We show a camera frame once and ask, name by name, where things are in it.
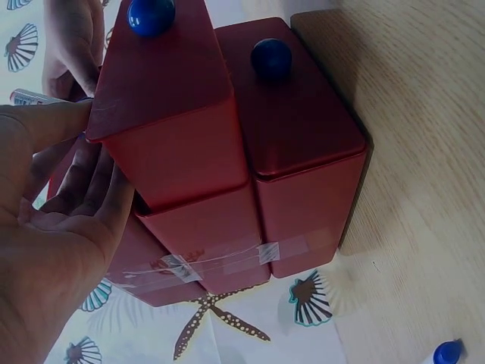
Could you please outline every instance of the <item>blue ball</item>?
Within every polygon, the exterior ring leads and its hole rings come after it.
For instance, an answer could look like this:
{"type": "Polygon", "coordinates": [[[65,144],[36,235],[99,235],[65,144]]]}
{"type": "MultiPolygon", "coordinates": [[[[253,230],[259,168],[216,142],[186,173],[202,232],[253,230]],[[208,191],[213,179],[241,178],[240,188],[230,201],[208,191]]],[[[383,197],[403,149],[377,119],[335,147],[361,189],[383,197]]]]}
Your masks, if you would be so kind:
{"type": "Polygon", "coordinates": [[[251,52],[251,63],[256,74],[266,80],[281,80],[291,71],[291,50],[279,39],[263,39],[251,52]]]}
{"type": "Polygon", "coordinates": [[[128,24],[139,36],[157,36],[170,28],[174,19],[174,0],[132,0],[128,8],[128,24]]]}

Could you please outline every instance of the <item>hand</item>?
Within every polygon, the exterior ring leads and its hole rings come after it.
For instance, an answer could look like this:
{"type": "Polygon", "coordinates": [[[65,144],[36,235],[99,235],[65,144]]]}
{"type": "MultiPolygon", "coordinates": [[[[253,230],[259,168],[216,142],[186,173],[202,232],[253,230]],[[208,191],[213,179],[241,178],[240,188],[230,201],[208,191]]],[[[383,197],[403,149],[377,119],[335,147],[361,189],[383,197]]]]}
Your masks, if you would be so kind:
{"type": "Polygon", "coordinates": [[[39,211],[32,207],[86,127],[90,107],[0,106],[2,362],[44,362],[105,275],[123,234],[133,188],[108,153],[85,140],[78,140],[57,196],[39,211]]]}
{"type": "Polygon", "coordinates": [[[105,24],[99,0],[45,0],[46,48],[42,88],[68,99],[74,80],[94,96],[102,63],[105,24]]]}

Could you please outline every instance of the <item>blue knob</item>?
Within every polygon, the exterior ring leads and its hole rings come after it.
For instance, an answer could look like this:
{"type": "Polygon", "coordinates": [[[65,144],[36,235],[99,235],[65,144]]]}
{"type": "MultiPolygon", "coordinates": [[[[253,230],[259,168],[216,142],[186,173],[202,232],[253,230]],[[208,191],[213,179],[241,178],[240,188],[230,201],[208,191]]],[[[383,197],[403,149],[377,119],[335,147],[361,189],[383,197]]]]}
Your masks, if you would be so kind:
{"type": "Polygon", "coordinates": [[[267,80],[281,80],[291,71],[291,50],[279,39],[263,39],[251,52],[251,63],[256,74],[267,80]]]}
{"type": "Polygon", "coordinates": [[[157,36],[170,28],[174,19],[174,0],[132,0],[128,8],[128,24],[139,36],[157,36]]]}
{"type": "Polygon", "coordinates": [[[434,351],[433,361],[435,364],[456,364],[461,354],[462,343],[459,340],[447,341],[434,351]]]}

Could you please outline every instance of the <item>red cube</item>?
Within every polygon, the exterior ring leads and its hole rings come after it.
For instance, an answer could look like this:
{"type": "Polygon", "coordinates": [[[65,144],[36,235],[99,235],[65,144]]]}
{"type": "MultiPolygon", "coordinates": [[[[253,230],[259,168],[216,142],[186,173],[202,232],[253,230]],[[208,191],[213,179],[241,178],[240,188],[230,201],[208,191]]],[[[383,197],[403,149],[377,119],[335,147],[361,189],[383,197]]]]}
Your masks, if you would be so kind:
{"type": "MultiPolygon", "coordinates": [[[[52,175],[48,198],[58,192],[79,143],[73,145],[52,175]]],[[[204,296],[200,284],[177,277],[177,271],[164,265],[169,257],[170,253],[131,213],[106,278],[154,307],[204,296]]]]}
{"type": "Polygon", "coordinates": [[[279,18],[216,30],[230,71],[264,238],[278,242],[274,276],[329,262],[338,247],[367,153],[343,103],[279,18]],[[288,79],[257,77],[250,55],[262,39],[292,51],[288,79]]]}
{"type": "Polygon", "coordinates": [[[260,260],[261,234],[249,181],[197,202],[139,216],[211,293],[250,287],[270,277],[268,264],[260,260]]]}
{"type": "Polygon", "coordinates": [[[151,209],[248,179],[233,87],[204,0],[178,0],[173,26],[140,37],[123,1],[86,137],[103,142],[151,209]]]}

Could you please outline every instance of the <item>wooden surface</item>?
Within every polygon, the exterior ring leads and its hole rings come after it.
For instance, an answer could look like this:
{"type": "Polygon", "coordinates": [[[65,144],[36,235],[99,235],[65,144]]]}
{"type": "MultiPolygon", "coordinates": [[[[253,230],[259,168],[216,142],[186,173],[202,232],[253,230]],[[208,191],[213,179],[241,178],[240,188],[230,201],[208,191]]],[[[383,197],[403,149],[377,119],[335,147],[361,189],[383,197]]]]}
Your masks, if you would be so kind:
{"type": "Polygon", "coordinates": [[[328,271],[349,364],[419,364],[459,337],[484,363],[485,2],[336,6],[292,23],[374,139],[328,271]]]}

